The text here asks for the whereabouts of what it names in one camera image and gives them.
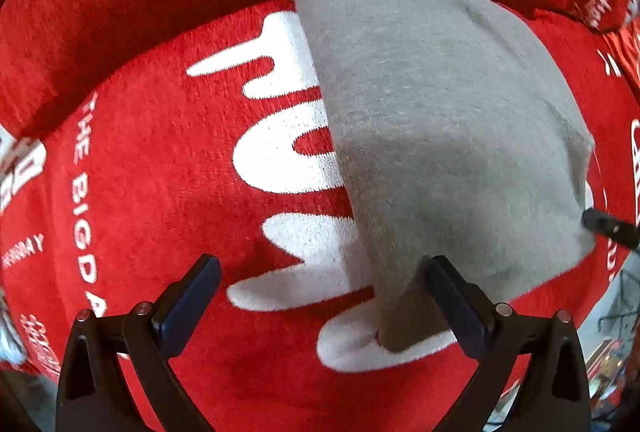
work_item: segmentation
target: silver rivet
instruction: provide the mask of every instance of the silver rivet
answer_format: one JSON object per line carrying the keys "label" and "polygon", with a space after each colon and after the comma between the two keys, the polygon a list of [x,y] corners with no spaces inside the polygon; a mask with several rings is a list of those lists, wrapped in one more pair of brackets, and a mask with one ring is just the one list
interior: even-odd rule
{"label": "silver rivet", "polygon": [[134,311],[136,312],[137,315],[144,316],[144,315],[147,315],[149,311],[151,311],[152,307],[153,306],[151,302],[141,302],[136,307],[134,307]]}
{"label": "silver rivet", "polygon": [[84,322],[91,316],[91,311],[89,309],[83,309],[76,315],[76,320],[78,322]]}
{"label": "silver rivet", "polygon": [[560,320],[562,323],[571,322],[571,315],[564,309],[560,309],[558,313],[556,313],[556,315],[558,316],[558,320]]}
{"label": "silver rivet", "polygon": [[513,314],[513,309],[509,304],[500,303],[495,306],[495,312],[501,317],[510,317]]}

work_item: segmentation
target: metal screw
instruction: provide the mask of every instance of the metal screw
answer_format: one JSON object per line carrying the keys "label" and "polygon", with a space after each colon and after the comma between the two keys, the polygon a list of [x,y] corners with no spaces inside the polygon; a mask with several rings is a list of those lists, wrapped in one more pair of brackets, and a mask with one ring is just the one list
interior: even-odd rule
{"label": "metal screw", "polygon": [[569,323],[571,322],[571,315],[569,314],[568,311],[565,311],[564,309],[560,309],[558,311],[558,313],[556,313],[556,316],[558,316],[558,319],[562,322],[562,323]]}
{"label": "metal screw", "polygon": [[513,315],[513,309],[511,309],[511,306],[509,304],[497,304],[497,306],[495,306],[495,311],[501,317],[510,317],[511,315]]}
{"label": "metal screw", "polygon": [[134,307],[134,311],[137,315],[144,316],[149,314],[149,311],[151,311],[152,307],[153,304],[151,302],[141,302],[136,307]]}
{"label": "metal screw", "polygon": [[91,316],[91,311],[89,309],[83,309],[76,315],[76,320],[78,322],[84,322]]}

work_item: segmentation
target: gray towel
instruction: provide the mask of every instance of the gray towel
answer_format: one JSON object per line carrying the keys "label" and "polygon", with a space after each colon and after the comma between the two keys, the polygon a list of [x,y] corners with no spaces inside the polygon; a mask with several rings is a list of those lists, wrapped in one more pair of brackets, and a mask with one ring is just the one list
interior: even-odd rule
{"label": "gray towel", "polygon": [[489,0],[295,0],[399,351],[442,330],[422,257],[494,300],[574,267],[593,139],[553,59]]}

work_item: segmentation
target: black robotic claw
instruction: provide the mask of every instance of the black robotic claw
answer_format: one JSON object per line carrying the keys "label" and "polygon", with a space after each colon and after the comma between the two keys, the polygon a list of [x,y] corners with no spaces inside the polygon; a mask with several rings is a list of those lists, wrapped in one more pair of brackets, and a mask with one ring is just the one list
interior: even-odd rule
{"label": "black robotic claw", "polygon": [[431,258],[427,286],[465,354],[480,363],[436,432],[482,430],[520,354],[531,354],[502,432],[587,432],[589,387],[580,341],[569,314],[517,314],[493,305],[445,256]]}
{"label": "black robotic claw", "polygon": [[167,363],[182,352],[220,284],[220,263],[202,255],[152,304],[127,315],[78,313],[66,345],[56,402],[56,430],[143,432],[116,353],[129,354],[149,403],[167,432],[212,432]]}

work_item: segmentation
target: red blanket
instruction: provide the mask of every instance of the red blanket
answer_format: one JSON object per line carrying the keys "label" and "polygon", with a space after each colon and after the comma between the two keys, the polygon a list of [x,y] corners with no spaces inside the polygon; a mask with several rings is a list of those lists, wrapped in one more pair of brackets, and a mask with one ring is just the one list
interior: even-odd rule
{"label": "red blanket", "polygon": [[[95,88],[141,49],[254,0],[34,1],[10,0],[0,14],[10,41],[1,79],[11,85],[0,89],[1,122],[17,138],[40,137],[18,138],[0,192],[4,284],[34,364],[55,379],[79,309],[129,311],[206,251],[220,258],[223,285],[172,365],[217,430],[430,430],[474,362],[457,345],[439,350],[447,340],[396,355],[377,345],[369,279],[343,266],[357,271],[365,258],[346,193],[328,180],[335,158],[292,4],[266,2],[180,34]],[[635,220],[640,109],[628,83],[597,34],[533,7],[569,13],[570,2],[589,0],[503,1],[527,15],[593,133],[586,203]],[[619,25],[627,3],[596,8],[600,27]],[[225,53],[231,68],[188,76],[198,60],[250,40]],[[299,181],[278,193],[266,178],[293,161]],[[562,307],[580,323],[625,255],[598,239],[578,267],[514,307]],[[336,282],[278,303],[278,286],[320,273]]]}

